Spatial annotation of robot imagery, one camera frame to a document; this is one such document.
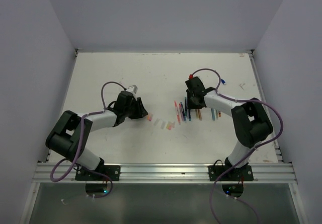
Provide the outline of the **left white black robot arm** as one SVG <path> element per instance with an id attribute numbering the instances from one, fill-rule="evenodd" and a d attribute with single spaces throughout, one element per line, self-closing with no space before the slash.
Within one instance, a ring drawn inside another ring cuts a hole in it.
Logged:
<path id="1" fill-rule="evenodd" d="M 125 119 L 141 119 L 148 115 L 140 97 L 134 92 L 121 91 L 117 100 L 103 111 L 76 114 L 65 111 L 48 135 L 45 145 L 73 164 L 87 168 L 87 174 L 93 180 L 104 176 L 103 160 L 86 148 L 91 132 L 116 127 Z"/>

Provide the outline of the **orange pen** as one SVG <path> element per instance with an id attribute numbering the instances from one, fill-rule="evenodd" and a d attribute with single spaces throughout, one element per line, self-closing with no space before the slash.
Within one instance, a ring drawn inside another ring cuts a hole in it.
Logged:
<path id="1" fill-rule="evenodd" d="M 201 121 L 202 120 L 202 115 L 201 115 L 200 109 L 197 109 L 197 115 L 198 115 L 199 120 Z"/>

